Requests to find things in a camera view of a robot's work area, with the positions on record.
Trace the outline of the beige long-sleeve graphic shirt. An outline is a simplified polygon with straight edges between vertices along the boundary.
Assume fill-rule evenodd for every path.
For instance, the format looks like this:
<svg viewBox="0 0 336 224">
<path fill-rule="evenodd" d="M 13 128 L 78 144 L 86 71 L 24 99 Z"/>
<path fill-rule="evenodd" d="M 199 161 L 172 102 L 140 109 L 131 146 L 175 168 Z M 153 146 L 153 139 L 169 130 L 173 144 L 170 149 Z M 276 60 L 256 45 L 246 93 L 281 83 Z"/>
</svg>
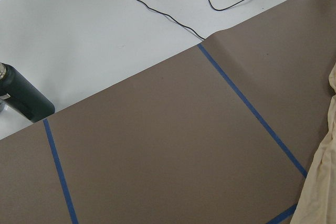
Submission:
<svg viewBox="0 0 336 224">
<path fill-rule="evenodd" d="M 335 223 L 335 96 L 328 132 L 314 154 L 291 223 Z"/>
</svg>

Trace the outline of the brown table mat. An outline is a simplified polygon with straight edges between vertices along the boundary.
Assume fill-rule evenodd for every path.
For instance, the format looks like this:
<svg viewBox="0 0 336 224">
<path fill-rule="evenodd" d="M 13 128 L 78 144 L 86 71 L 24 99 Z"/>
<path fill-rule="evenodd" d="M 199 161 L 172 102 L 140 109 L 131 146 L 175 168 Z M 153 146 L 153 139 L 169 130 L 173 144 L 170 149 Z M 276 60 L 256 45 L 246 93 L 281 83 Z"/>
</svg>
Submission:
<svg viewBox="0 0 336 224">
<path fill-rule="evenodd" d="M 335 0 L 287 0 L 1 140 L 1 223 L 288 223 L 328 130 Z"/>
</svg>

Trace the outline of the black water bottle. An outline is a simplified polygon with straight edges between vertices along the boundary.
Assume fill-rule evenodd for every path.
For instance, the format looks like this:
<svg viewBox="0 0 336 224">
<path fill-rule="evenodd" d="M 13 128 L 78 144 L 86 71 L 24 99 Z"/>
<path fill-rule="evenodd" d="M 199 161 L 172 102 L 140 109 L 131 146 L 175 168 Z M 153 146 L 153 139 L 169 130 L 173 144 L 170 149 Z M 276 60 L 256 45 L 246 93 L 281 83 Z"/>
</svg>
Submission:
<svg viewBox="0 0 336 224">
<path fill-rule="evenodd" d="M 33 123 L 55 113 L 52 102 L 5 63 L 1 63 L 1 101 Z"/>
</svg>

